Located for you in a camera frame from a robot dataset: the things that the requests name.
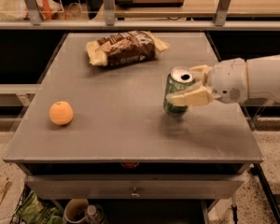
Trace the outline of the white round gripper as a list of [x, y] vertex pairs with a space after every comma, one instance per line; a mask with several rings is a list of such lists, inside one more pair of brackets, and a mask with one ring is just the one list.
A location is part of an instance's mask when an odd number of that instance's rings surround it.
[[190, 72], [196, 81], [206, 82], [212, 88], [177, 91], [166, 95], [167, 101], [175, 106], [209, 105], [214, 98], [221, 103], [243, 103], [248, 98], [246, 62], [241, 59], [222, 61], [213, 66], [198, 65], [191, 67]]

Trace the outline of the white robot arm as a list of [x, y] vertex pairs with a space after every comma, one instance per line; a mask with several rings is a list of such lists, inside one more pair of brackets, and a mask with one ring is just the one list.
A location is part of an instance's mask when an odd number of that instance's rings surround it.
[[175, 106], [244, 103], [264, 98], [280, 103], [280, 55], [244, 60], [225, 60], [214, 66], [187, 68], [195, 83], [182, 91], [167, 94]]

